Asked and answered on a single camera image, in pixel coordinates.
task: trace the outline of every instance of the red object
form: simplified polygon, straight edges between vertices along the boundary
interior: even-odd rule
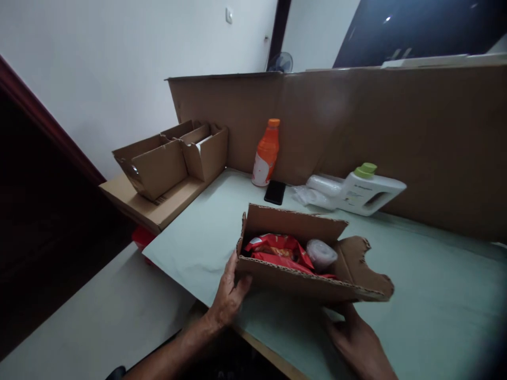
[[[132,241],[136,243],[136,246],[142,252],[148,244],[150,244],[156,236],[147,229],[137,226],[136,230],[132,233]]]
[[[245,247],[252,252],[254,259],[282,265],[307,274],[316,274],[306,251],[290,235],[266,234],[253,238]],[[336,279],[333,274],[316,274],[317,276]]]
[[[315,274],[310,269],[308,269],[298,263],[295,263],[291,259],[288,259],[285,257],[280,257],[280,256],[275,256],[272,253],[254,252],[252,254],[252,257],[254,259],[266,261],[266,262],[269,262],[274,265],[281,265],[282,267],[295,269],[295,270],[298,270],[298,271],[306,273],[306,274]],[[337,280],[336,276],[333,274],[317,274],[317,276]]]

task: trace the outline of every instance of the red snack package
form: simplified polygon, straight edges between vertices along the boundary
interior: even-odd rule
[[[307,274],[315,274],[315,269],[306,251],[293,236],[265,234],[253,238],[245,250],[251,251],[254,259],[282,265]],[[323,274],[321,277],[336,279],[336,276],[332,274]]]
[[[257,260],[270,262],[271,264],[282,265],[283,267],[295,269],[295,270],[298,270],[298,271],[306,273],[306,274],[316,274],[316,273],[313,273],[307,267],[304,267],[304,266],[292,261],[291,259],[288,259],[285,257],[280,257],[280,256],[275,256],[272,253],[254,252],[252,254],[252,257]],[[336,276],[333,274],[317,274],[317,276],[337,280]]]

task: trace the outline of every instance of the light green table cover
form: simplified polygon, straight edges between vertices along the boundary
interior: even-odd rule
[[[264,188],[226,170],[145,250],[170,277],[210,306],[240,234],[249,203],[267,205]],[[291,198],[281,208],[321,213]],[[400,379],[462,379],[477,370],[500,331],[505,254],[496,245],[398,217],[324,215],[350,222],[343,237],[366,237],[368,265],[395,284],[389,302],[360,303],[359,314],[378,334]],[[308,301],[254,290],[238,325],[311,379],[354,378],[318,323]]]

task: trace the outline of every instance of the light switch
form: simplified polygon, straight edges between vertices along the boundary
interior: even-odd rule
[[[232,24],[232,9],[228,7],[226,8],[226,21]]]

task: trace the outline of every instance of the white wall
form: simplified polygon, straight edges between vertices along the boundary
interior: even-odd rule
[[[491,53],[505,53],[507,52],[507,33],[505,33],[502,38],[500,38],[491,49],[489,49],[488,54]]]
[[[359,0],[292,0],[282,51],[293,71],[330,69],[349,29]]]
[[[265,69],[276,4],[2,0],[0,54],[111,179],[112,150],[177,124],[164,79]]]

